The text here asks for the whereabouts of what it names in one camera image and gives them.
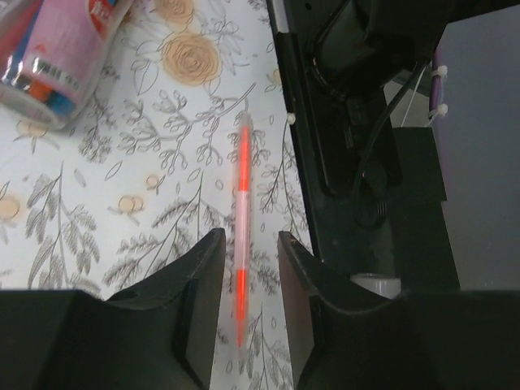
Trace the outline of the orange pink pen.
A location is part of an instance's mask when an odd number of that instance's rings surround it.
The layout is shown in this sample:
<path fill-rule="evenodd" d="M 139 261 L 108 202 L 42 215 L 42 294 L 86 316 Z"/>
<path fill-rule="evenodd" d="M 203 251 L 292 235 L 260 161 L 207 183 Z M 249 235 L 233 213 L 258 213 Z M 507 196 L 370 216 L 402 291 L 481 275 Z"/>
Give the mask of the orange pink pen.
<path fill-rule="evenodd" d="M 246 357 L 249 329 L 249 266 L 251 259 L 252 132 L 250 114 L 244 113 L 238 127 L 235 191 L 235 320 L 239 361 Z"/>

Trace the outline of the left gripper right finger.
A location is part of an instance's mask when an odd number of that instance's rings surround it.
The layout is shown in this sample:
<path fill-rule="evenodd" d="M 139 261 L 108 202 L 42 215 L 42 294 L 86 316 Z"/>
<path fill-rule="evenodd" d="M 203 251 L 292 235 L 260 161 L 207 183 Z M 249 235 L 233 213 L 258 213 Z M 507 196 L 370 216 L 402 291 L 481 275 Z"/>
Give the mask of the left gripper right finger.
<path fill-rule="evenodd" d="M 278 252 L 295 388 L 518 388 L 517 292 L 387 299 L 337 275 L 288 232 Z"/>

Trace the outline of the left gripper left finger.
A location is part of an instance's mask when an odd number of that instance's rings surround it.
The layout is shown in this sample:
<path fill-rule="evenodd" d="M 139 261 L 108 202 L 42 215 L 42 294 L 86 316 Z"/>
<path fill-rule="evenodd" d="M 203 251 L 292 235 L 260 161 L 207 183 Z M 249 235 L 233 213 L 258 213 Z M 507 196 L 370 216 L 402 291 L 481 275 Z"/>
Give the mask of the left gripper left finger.
<path fill-rule="evenodd" d="M 100 300 L 80 290 L 1 293 L 4 389 L 207 389 L 226 237 Z"/>

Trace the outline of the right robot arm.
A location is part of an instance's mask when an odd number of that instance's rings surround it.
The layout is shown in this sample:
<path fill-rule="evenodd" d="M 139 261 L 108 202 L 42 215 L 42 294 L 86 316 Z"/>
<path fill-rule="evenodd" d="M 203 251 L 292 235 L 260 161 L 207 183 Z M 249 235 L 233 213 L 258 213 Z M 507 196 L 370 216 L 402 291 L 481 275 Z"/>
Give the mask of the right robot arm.
<path fill-rule="evenodd" d="M 426 66 L 453 1 L 286 1 L 313 84 L 342 99 L 367 95 Z"/>

